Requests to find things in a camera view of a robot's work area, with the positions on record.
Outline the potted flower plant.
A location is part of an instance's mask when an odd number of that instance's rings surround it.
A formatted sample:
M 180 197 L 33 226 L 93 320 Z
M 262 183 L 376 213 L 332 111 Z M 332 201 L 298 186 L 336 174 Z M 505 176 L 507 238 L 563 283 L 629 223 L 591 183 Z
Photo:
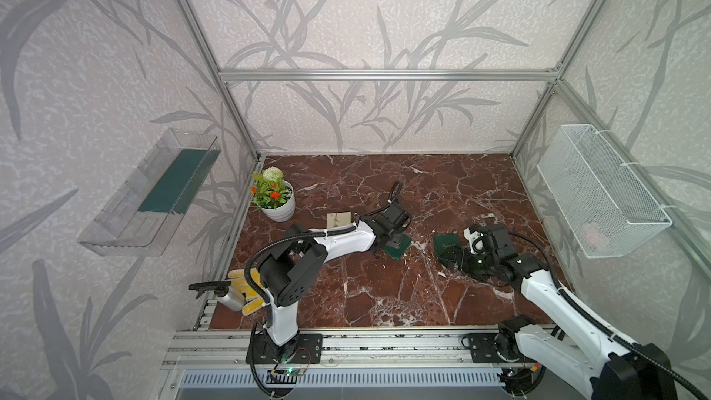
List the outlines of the potted flower plant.
M 252 175 L 251 187 L 253 203 L 271 220 L 286 222 L 296 212 L 294 188 L 284 179 L 284 173 L 277 167 L 269 167 Z

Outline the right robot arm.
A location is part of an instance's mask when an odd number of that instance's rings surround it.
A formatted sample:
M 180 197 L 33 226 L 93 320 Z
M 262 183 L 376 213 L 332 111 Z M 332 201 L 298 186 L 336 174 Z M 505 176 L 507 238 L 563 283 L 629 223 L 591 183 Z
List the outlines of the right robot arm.
M 559 281 L 538 242 L 500 224 L 471 226 L 465 236 L 465 242 L 455 234 L 435 237 L 435 255 L 445 268 L 482 283 L 497 279 L 555 324 L 546 331 L 520 315 L 501 322 L 491 338 L 463 340 L 475 362 L 522 364 L 500 377 L 512 397 L 527 396 L 553 372 L 586 399 L 675 399 L 679 387 L 705 398 L 658 346 L 637 343 L 581 302 Z

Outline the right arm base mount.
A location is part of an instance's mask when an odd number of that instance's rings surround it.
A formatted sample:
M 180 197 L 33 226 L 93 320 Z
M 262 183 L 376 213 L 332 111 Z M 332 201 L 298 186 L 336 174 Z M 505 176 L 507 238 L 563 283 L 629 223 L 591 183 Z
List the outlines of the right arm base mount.
M 469 333 L 460 339 L 460 344 L 470 352 L 473 363 L 534 364 L 520 353 L 516 340 L 503 333 Z

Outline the yellow paper tag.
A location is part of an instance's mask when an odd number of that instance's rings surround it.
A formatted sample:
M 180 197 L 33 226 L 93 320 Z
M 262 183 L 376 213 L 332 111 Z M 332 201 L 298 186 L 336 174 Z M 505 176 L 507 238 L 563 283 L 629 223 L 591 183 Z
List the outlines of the yellow paper tag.
M 231 290 L 241 297 L 241 312 L 243 316 L 250 316 L 265 307 L 264 299 L 247 283 L 244 270 L 230 270 L 228 280 Z

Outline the pink object in basket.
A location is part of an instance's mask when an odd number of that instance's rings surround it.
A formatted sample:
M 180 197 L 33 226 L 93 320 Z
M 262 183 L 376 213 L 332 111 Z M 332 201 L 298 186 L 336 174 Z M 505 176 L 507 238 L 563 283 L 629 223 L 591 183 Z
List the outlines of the pink object in basket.
M 592 246 L 598 247 L 609 242 L 607 236 L 602 232 L 601 226 L 597 222 L 585 223 L 581 226 L 583 238 Z

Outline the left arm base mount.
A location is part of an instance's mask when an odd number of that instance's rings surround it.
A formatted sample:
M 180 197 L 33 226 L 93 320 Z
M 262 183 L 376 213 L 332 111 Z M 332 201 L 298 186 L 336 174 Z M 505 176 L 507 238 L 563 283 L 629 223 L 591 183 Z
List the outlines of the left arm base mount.
M 318 364 L 323 349 L 323 335 L 298 333 L 283 346 L 277 346 L 267 333 L 258 333 L 250 339 L 246 362 L 267 364 Z

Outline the green jewelry box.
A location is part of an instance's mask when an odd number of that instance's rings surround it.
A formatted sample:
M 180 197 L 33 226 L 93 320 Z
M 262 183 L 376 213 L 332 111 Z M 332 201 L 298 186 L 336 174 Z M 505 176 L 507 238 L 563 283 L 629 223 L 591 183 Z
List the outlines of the green jewelry box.
M 437 257 L 446 257 L 461 248 L 461 239 L 455 233 L 437 234 L 433 237 L 433 244 Z

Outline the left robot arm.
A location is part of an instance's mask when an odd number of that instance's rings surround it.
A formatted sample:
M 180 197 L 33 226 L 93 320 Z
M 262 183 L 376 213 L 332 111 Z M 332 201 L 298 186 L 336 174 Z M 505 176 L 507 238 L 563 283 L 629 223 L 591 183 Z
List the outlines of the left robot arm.
M 246 285 L 270 309 L 266 335 L 285 346 L 298 335 L 298 303 L 327 262 L 355 253 L 374 252 L 402 234 L 411 220 L 393 200 L 386 207 L 335 229 L 291 226 L 279 240 L 264 246 L 244 266 Z

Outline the clear plastic wall tray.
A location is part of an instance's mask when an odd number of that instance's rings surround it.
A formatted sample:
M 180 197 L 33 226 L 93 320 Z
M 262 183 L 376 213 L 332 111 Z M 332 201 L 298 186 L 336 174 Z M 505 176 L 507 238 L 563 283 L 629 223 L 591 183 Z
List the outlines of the clear plastic wall tray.
M 100 257 L 159 257 L 221 153 L 218 136 L 167 129 L 78 243 Z

